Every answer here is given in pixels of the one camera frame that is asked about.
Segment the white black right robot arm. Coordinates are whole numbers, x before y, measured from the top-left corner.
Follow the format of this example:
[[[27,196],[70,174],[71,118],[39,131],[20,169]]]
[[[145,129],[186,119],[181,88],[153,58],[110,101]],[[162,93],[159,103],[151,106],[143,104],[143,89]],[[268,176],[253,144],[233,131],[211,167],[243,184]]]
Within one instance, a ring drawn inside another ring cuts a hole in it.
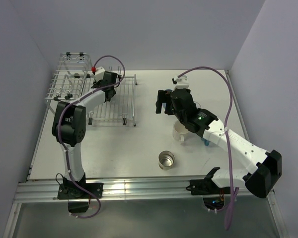
[[[189,89],[159,90],[155,105],[156,114],[164,109],[167,115],[176,116],[189,132],[230,152],[243,166],[232,171],[212,168],[203,179],[190,181],[187,190],[192,195],[230,194],[233,186],[266,198],[281,177],[282,155],[278,151],[259,148],[225,127],[216,115],[196,106]]]

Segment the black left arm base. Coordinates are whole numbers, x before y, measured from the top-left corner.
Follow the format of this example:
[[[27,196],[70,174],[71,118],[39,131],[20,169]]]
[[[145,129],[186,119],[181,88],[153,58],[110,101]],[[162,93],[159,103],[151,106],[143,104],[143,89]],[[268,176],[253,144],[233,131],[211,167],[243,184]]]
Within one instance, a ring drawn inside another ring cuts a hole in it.
[[[91,192],[97,198],[102,197],[103,183],[87,183],[84,189]],[[66,186],[61,184],[59,187],[57,199],[58,200],[71,200],[71,199],[91,199],[92,196],[87,192],[74,186]]]

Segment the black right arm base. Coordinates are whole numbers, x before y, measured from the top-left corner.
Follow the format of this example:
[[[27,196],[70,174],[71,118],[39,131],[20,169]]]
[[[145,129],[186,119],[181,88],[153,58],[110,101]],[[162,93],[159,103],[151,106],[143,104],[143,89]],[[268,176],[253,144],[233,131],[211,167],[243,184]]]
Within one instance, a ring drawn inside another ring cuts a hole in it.
[[[225,195],[230,194],[230,187],[218,187],[211,179],[192,179],[186,190],[195,195]]]

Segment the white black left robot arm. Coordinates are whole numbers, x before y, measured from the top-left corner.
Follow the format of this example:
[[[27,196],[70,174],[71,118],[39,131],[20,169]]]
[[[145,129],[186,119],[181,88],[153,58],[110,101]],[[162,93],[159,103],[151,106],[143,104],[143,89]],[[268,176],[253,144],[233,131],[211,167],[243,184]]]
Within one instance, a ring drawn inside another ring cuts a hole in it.
[[[93,82],[91,89],[71,102],[57,104],[52,135],[60,144],[65,162],[63,185],[75,198],[87,192],[85,171],[81,161],[81,142],[86,134],[87,114],[99,105],[109,102],[116,94],[115,88],[124,76],[104,71],[100,80]]]

